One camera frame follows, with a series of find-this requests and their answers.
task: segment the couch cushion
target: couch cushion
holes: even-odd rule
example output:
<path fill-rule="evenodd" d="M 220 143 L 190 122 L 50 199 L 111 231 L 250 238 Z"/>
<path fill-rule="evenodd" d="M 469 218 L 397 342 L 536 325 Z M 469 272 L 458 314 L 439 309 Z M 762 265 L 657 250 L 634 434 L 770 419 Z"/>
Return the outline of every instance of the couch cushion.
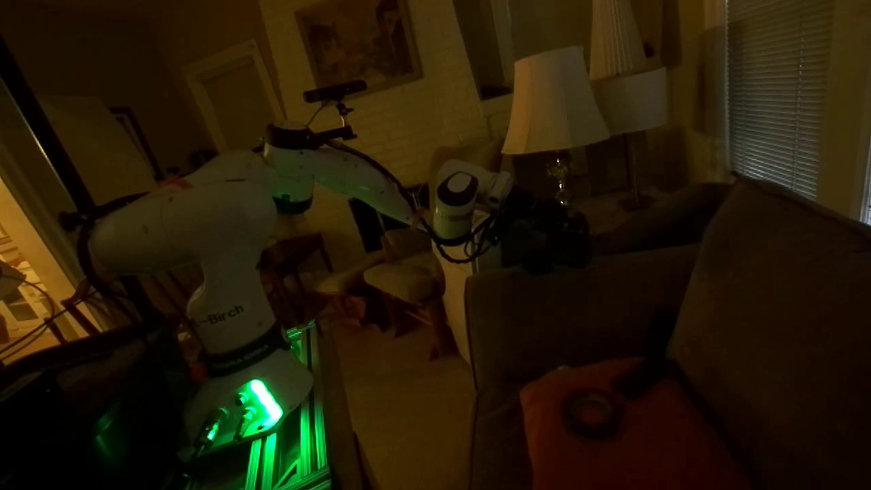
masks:
<path fill-rule="evenodd" d="M 871 489 L 871 234 L 775 186 L 713 218 L 671 358 L 762 489 Z"/>
<path fill-rule="evenodd" d="M 720 434 L 676 380 L 657 382 L 638 401 L 623 401 L 612 389 L 638 365 L 639 359 L 628 358 L 552 370 L 524 389 L 533 489 L 749 489 Z M 597 389 L 615 403 L 619 425 L 612 437 L 589 440 L 571 430 L 567 403 L 581 389 Z"/>

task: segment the lamp base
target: lamp base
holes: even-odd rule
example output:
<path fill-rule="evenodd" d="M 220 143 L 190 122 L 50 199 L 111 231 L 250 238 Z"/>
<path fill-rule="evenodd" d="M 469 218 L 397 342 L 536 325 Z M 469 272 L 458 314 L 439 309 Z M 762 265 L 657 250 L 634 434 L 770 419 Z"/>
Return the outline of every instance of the lamp base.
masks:
<path fill-rule="evenodd" d="M 653 207 L 653 197 L 647 197 L 647 193 L 628 193 L 622 199 L 622 210 L 627 210 L 627 214 L 639 214 L 647 207 Z"/>

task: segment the couch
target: couch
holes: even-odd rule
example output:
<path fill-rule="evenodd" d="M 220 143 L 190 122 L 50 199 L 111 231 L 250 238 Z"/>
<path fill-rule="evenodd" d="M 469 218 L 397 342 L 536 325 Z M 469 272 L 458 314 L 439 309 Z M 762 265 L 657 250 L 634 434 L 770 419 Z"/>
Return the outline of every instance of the couch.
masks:
<path fill-rule="evenodd" d="M 582 269 L 472 278 L 472 489 L 532 489 L 519 389 L 639 355 L 664 312 L 681 388 L 754 489 L 871 489 L 871 231 L 767 184 L 722 190 L 628 220 Z"/>

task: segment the window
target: window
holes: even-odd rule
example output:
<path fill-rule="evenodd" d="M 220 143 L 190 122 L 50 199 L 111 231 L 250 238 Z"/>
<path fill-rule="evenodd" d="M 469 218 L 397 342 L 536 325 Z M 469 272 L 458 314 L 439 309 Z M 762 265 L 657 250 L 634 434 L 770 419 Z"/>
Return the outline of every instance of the window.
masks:
<path fill-rule="evenodd" d="M 834 0 L 729 0 L 736 171 L 816 199 Z"/>

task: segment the floor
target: floor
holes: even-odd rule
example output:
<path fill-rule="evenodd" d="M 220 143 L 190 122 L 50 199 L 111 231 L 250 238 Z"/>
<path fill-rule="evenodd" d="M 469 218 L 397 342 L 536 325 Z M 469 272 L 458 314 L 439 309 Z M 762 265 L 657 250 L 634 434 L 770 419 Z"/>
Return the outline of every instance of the floor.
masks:
<path fill-rule="evenodd" d="M 351 425 L 375 490 L 464 490 L 475 410 L 461 358 L 428 359 L 423 327 L 392 337 L 375 327 L 338 327 Z"/>

